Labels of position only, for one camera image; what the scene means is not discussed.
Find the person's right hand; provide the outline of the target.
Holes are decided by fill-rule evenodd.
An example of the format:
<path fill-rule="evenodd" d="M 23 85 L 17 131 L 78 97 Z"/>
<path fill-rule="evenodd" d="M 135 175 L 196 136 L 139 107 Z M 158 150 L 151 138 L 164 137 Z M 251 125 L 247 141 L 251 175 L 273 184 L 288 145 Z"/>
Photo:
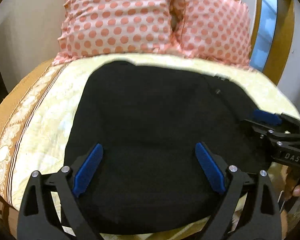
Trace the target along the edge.
<path fill-rule="evenodd" d="M 284 200 L 288 201 L 292 197 L 300 197 L 300 184 L 297 185 L 299 177 L 296 175 L 297 169 L 288 167 L 286 171 L 285 189 L 283 192 Z"/>

